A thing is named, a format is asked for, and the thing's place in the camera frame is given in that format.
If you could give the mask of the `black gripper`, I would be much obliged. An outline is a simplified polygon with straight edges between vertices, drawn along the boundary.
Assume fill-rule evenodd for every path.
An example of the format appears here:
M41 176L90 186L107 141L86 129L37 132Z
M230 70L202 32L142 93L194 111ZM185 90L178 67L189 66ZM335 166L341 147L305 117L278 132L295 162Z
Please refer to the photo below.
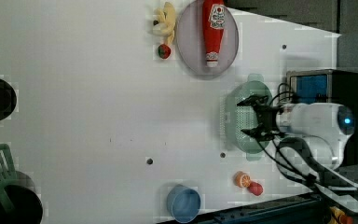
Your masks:
M269 106L269 98L267 95L251 95L237 106L252 106L256 114L257 126L253 129L242 129L241 132L254 138L257 141L270 141L275 137L272 131L278 131L276 116L280 112L280 108Z

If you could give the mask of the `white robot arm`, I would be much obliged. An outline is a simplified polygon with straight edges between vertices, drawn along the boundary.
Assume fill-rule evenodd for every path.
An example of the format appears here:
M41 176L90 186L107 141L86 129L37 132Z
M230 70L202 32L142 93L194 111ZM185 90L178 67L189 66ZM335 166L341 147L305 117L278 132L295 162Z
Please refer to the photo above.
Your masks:
M272 106L267 96L257 94L237 105L254 110L257 125L242 132L257 144L274 145L271 159L284 177L341 209L358 214L358 183L336 171L355 131L349 108L334 103Z

